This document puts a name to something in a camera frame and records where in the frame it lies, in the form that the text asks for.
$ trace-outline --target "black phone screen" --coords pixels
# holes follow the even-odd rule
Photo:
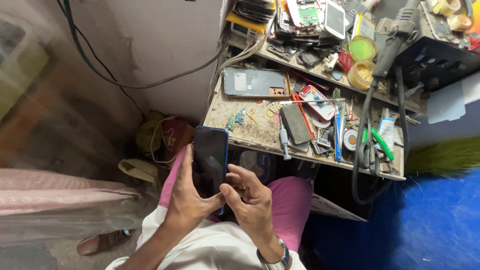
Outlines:
[[[202,198],[220,192],[227,174],[228,132],[207,126],[195,128],[193,142],[193,183]]]

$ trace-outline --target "hand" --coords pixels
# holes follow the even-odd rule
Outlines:
[[[227,204],[262,257],[269,263],[280,261],[284,249],[273,230],[272,191],[258,180],[255,173],[233,164],[229,164],[228,169],[227,182],[230,184],[220,186]]]
[[[189,144],[172,188],[164,222],[175,231],[181,230],[185,235],[195,229],[210,213],[225,204],[221,193],[208,199],[198,195],[192,180],[192,161],[193,146]]]

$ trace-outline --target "orange tool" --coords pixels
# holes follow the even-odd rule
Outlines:
[[[298,93],[293,92],[292,93],[292,99],[293,99],[293,101],[300,101],[300,96],[298,95]],[[314,140],[315,137],[313,136],[313,132],[312,132],[312,129],[310,128],[310,125],[308,124],[307,116],[305,115],[305,112],[303,111],[302,103],[297,103],[297,104],[300,108],[301,114],[303,115],[303,118],[305,120],[305,124],[307,124],[308,130],[310,131],[310,136],[312,136],[312,140]]]

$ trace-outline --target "white shirt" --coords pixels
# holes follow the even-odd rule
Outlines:
[[[155,233],[163,222],[167,209],[158,206],[142,224],[137,250]],[[128,260],[118,258],[107,270],[113,270]],[[290,250],[291,270],[305,270],[299,255]],[[159,270],[262,270],[257,247],[250,237],[233,222],[214,223],[203,220],[197,228],[183,238],[163,259]]]

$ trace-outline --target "white phone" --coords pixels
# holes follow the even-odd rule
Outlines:
[[[327,0],[325,10],[325,29],[339,39],[345,38],[345,10],[339,5]]]

